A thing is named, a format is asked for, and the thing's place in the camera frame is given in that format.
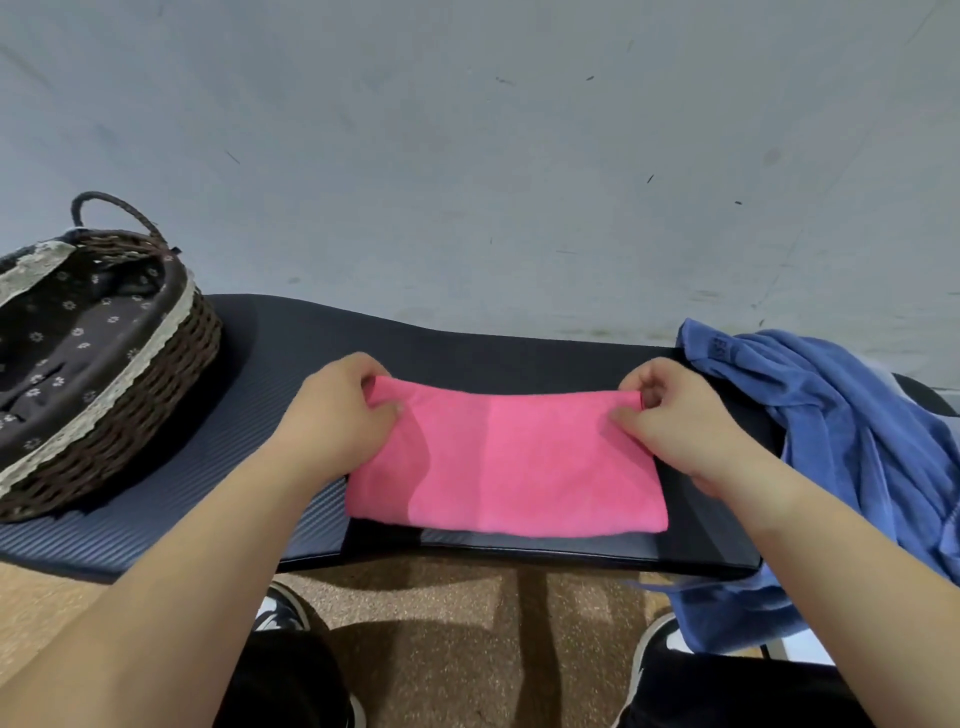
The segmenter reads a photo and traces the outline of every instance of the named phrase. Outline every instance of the pink towel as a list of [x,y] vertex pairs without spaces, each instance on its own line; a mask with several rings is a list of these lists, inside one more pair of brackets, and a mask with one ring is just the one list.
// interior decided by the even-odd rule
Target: pink towel
[[530,537],[663,531],[654,459],[608,420],[639,392],[470,395],[378,377],[370,405],[401,400],[387,444],[353,473],[355,518]]

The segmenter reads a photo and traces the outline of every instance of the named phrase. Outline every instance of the wall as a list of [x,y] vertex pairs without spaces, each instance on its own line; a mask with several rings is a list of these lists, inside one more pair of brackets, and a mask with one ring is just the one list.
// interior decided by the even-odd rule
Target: wall
[[101,188],[209,292],[541,337],[791,328],[960,388],[960,3],[2,13],[7,248]]

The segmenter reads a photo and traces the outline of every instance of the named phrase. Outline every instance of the floor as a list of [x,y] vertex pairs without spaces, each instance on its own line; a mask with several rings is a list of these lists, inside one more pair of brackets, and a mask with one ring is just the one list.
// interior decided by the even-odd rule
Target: floor
[[[596,728],[662,595],[603,576],[394,559],[279,577],[306,597],[372,728]],[[103,587],[0,565],[0,682]]]

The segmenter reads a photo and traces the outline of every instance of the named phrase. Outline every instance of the person's left hand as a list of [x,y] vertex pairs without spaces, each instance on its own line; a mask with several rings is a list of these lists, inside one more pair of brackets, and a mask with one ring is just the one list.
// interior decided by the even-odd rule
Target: person's left hand
[[284,465],[306,468],[318,487],[370,460],[387,441],[399,402],[370,409],[363,382],[389,376],[365,353],[352,353],[310,375],[290,403],[264,449]]

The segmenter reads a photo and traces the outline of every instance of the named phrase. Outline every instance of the lace trim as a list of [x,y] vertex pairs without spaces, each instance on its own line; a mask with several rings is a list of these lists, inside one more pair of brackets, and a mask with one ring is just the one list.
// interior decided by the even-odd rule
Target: lace trim
[[61,240],[47,240],[34,245],[31,253],[22,255],[15,266],[0,274],[0,306],[40,283],[75,250],[74,246]]
[[57,457],[71,443],[75,443],[82,437],[89,434],[90,430],[100,422],[116,401],[120,399],[137,377],[142,375],[151,360],[160,353],[166,343],[174,335],[180,324],[186,319],[193,307],[193,295],[196,291],[196,285],[193,281],[193,274],[186,272],[186,286],[183,289],[183,295],[174,304],[174,307],[156,328],[154,335],[143,346],[143,348],[133,357],[130,364],[114,379],[108,387],[101,392],[97,399],[77,415],[72,421],[63,426],[63,428],[47,440],[39,448],[33,450],[29,455],[21,457],[12,465],[8,466],[0,473],[0,497],[5,496],[10,488],[27,475],[32,473],[41,464],[47,460]]

